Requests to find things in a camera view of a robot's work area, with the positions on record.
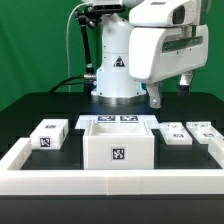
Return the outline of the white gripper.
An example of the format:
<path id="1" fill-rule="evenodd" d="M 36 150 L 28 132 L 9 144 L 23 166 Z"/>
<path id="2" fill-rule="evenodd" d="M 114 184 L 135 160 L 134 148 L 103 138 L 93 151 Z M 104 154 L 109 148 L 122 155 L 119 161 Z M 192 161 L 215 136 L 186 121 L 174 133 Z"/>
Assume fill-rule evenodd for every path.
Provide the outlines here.
<path id="1" fill-rule="evenodd" d="M 194 72 L 208 58 L 208 27 L 196 28 L 196 35 L 184 37 L 182 28 L 134 28 L 129 41 L 129 72 L 146 85 L 150 107 L 159 109 L 164 79 L 181 75 L 178 95 L 188 96 Z"/>

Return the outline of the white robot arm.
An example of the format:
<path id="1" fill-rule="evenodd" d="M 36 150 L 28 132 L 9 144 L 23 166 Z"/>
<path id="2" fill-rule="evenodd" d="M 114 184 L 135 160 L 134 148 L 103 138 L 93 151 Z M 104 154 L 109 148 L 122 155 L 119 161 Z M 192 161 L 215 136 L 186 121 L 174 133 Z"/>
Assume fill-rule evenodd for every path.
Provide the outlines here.
<path id="1" fill-rule="evenodd" d="M 194 71 L 206 64 L 211 0 L 82 0 L 90 26 L 102 27 L 102 64 L 92 97 L 161 106 L 161 82 L 179 76 L 189 93 Z"/>

